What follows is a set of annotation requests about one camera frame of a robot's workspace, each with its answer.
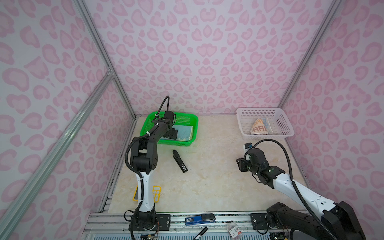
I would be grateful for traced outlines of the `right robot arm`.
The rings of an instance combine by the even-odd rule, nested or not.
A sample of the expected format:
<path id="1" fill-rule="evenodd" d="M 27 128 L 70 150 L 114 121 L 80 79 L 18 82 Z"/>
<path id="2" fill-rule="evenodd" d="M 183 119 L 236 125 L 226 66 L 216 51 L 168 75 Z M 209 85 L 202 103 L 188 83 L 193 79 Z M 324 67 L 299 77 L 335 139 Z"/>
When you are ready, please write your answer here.
<path id="1" fill-rule="evenodd" d="M 257 164 L 245 158 L 236 162 L 241 172 L 252 173 L 260 184 L 288 196 L 307 210 L 307 213 L 302 213 L 283 203 L 272 205 L 267 208 L 265 216 L 270 229 L 287 226 L 316 240 L 366 239 L 357 215 L 348 203 L 336 203 L 315 193 L 268 162 Z"/>

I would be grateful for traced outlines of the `aluminium frame rail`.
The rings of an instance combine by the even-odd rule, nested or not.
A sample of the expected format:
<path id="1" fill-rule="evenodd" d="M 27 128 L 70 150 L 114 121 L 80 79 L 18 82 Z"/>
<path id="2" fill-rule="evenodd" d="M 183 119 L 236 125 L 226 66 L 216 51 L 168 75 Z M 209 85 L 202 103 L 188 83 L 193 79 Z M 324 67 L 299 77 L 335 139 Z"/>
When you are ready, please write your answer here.
<path id="1" fill-rule="evenodd" d="M 1 1 L 1 239 L 83 239 L 132 121 L 88 1 Z"/>

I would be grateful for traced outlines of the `black marker device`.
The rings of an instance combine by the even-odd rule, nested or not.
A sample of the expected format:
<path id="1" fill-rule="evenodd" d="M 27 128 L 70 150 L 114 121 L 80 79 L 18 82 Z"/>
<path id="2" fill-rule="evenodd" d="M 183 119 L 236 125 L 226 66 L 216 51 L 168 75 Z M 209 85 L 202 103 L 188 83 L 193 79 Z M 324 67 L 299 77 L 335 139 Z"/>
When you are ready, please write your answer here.
<path id="1" fill-rule="evenodd" d="M 183 173 L 186 173 L 188 171 L 188 168 L 186 167 L 185 163 L 183 162 L 180 154 L 177 150 L 173 150 L 173 158 L 178 164 L 179 168 L 182 170 Z"/>

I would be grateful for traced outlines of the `black pen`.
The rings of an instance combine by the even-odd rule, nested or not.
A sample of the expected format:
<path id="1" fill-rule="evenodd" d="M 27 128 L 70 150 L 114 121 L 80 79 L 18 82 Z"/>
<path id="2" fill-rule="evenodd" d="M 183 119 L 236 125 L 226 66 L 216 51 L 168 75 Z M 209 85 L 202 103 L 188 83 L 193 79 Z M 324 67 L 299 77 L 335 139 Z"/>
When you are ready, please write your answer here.
<path id="1" fill-rule="evenodd" d="M 193 240 L 199 240 L 208 230 L 208 227 L 204 227 L 194 238 Z"/>

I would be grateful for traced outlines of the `yellow calculator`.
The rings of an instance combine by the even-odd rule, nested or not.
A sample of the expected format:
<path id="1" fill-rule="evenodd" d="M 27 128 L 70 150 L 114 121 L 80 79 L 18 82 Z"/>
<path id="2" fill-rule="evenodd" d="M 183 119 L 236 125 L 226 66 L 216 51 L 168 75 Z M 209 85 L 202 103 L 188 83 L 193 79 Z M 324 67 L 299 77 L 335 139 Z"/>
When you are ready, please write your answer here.
<path id="1" fill-rule="evenodd" d="M 160 196 L 161 196 L 161 191 L 162 191 L 162 188 L 159 187 L 159 186 L 153 186 L 153 190 L 152 190 L 152 193 L 153 193 L 153 198 L 154 198 L 154 202 L 155 203 L 158 203 L 159 202 L 159 199 L 160 199 Z M 136 188 L 135 190 L 135 195 L 133 197 L 133 201 L 137 202 L 138 201 L 138 187 Z"/>

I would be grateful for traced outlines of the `blue stapler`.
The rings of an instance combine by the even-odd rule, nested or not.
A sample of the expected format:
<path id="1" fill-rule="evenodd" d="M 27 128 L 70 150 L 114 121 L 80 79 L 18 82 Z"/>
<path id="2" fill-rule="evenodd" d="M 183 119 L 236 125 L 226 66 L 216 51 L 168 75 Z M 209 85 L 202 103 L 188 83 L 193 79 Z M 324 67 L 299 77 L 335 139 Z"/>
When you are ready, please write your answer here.
<path id="1" fill-rule="evenodd" d="M 186 226 L 210 224 L 216 221 L 216 216 L 213 213 L 205 213 L 185 218 Z"/>

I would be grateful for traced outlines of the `white plastic basket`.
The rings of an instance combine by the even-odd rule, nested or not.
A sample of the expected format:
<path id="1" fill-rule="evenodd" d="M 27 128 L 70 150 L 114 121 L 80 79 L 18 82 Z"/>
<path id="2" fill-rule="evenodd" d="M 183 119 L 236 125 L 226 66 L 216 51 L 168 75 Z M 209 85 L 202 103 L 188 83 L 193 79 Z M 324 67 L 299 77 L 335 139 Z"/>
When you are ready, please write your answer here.
<path id="1" fill-rule="evenodd" d="M 236 110 L 236 116 L 245 141 L 284 140 L 295 135 L 287 115 L 280 108 L 239 108 Z M 256 121 L 261 121 L 264 124 L 265 134 L 254 134 Z"/>

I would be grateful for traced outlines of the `small plastic bag red label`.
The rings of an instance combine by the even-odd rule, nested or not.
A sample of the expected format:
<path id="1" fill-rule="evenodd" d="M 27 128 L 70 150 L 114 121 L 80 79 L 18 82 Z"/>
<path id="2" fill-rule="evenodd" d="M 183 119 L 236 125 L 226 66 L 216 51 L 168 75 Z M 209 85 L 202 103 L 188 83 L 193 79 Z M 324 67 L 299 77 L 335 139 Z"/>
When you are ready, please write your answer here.
<path id="1" fill-rule="evenodd" d="M 240 240 L 242 238 L 242 232 L 236 222 L 227 223 L 226 227 L 232 240 Z"/>

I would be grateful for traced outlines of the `green plastic basket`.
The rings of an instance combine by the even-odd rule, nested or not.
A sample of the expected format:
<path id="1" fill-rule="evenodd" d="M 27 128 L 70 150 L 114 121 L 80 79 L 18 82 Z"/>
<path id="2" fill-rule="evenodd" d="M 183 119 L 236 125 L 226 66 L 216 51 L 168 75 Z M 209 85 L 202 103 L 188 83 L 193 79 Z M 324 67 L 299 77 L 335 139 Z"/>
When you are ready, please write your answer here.
<path id="1" fill-rule="evenodd" d="M 152 123 L 153 119 L 155 118 L 155 114 L 157 112 L 152 112 L 150 113 L 142 128 L 140 131 L 140 136 L 144 135 L 149 131 L 150 129 L 153 128 L 155 125 Z M 172 146 L 180 146 L 180 147 L 188 147 L 190 146 L 197 138 L 197 132 L 198 132 L 198 125 L 199 125 L 199 118 L 196 115 L 193 114 L 188 114 L 188 113 L 175 113 L 176 114 L 176 123 L 175 125 L 183 125 L 183 126 L 193 126 L 194 131 L 193 131 L 193 137 L 190 141 L 188 142 L 179 142 L 179 141 L 167 141 L 163 140 L 162 138 L 159 140 L 158 144 L 161 145 L 172 145 Z"/>

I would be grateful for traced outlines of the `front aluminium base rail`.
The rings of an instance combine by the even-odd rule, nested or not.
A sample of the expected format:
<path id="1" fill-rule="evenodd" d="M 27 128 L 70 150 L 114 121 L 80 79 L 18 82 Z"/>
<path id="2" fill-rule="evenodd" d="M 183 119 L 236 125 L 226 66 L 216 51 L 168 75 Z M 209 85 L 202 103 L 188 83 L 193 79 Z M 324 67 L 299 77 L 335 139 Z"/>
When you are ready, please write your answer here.
<path id="1" fill-rule="evenodd" d="M 215 212 L 216 221 L 210 224 L 186 226 L 185 218 L 199 215 L 198 212 L 161 213 L 160 221 L 149 231 L 129 229 L 132 212 L 95 213 L 87 220 L 81 235 L 83 240 L 193 240 L 204 228 L 207 232 L 200 240 L 230 240 L 227 223 L 236 222 L 242 232 L 242 240 L 310 240 L 311 237 L 291 231 L 283 226 L 270 229 L 266 225 L 266 212 Z"/>

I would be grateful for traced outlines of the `white blue lettered towel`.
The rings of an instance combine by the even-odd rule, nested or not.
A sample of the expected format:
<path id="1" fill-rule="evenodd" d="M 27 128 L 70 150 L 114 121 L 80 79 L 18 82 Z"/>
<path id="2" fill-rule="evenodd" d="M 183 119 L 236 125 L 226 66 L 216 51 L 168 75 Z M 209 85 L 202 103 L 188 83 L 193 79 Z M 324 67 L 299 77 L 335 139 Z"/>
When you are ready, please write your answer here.
<path id="1" fill-rule="evenodd" d="M 251 127 L 251 134 L 253 135 L 273 135 L 271 124 L 267 118 L 257 119 Z"/>

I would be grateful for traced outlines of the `pale green towel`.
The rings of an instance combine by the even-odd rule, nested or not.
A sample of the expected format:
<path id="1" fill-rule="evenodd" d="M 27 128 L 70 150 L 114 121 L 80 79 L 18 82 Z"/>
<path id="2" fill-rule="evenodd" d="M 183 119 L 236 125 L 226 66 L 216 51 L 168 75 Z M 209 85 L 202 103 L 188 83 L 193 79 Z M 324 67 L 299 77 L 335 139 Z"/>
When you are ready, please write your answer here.
<path id="1" fill-rule="evenodd" d="M 193 137 L 193 126 L 174 125 L 173 128 L 178 130 L 178 137 L 176 140 L 166 139 L 166 134 L 162 137 L 163 140 L 167 141 L 179 141 L 188 142 Z"/>

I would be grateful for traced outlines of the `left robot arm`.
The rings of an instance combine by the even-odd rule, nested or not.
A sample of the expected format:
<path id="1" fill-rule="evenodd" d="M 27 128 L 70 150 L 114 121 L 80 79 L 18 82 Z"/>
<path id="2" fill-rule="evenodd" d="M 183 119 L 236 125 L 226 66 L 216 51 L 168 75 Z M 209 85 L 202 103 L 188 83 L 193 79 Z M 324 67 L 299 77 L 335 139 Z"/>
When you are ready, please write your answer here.
<path id="1" fill-rule="evenodd" d="M 135 173 L 138 182 L 138 206 L 130 219 L 130 231 L 151 230 L 156 224 L 156 208 L 153 197 L 152 171 L 158 164 L 157 144 L 173 127 L 170 119 L 157 119 L 144 135 L 133 138 L 129 144 L 125 164 Z"/>

